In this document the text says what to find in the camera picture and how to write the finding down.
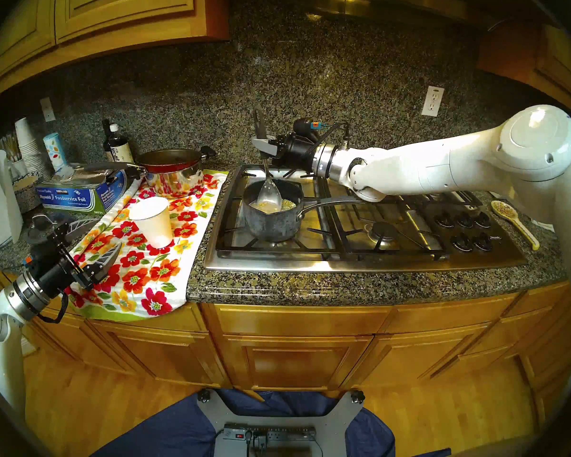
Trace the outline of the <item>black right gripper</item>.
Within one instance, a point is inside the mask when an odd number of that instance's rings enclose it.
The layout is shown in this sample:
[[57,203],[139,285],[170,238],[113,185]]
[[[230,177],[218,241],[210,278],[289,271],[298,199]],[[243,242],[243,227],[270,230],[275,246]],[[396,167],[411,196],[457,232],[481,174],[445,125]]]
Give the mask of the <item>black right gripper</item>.
[[308,137],[300,134],[267,135],[267,138],[252,138],[251,143],[263,154],[276,155],[275,166],[278,168],[312,172],[318,139],[319,134]]

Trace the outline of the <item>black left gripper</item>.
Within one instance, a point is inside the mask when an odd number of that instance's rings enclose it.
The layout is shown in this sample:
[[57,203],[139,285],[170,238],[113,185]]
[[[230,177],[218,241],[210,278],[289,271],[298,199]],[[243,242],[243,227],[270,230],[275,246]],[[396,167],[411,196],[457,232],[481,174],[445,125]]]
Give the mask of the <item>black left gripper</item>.
[[93,263],[84,267],[69,253],[69,246],[93,226],[99,218],[84,218],[65,223],[33,223],[29,230],[29,274],[37,285],[49,293],[64,291],[77,282],[84,289],[102,282],[120,254],[122,243],[110,247]]

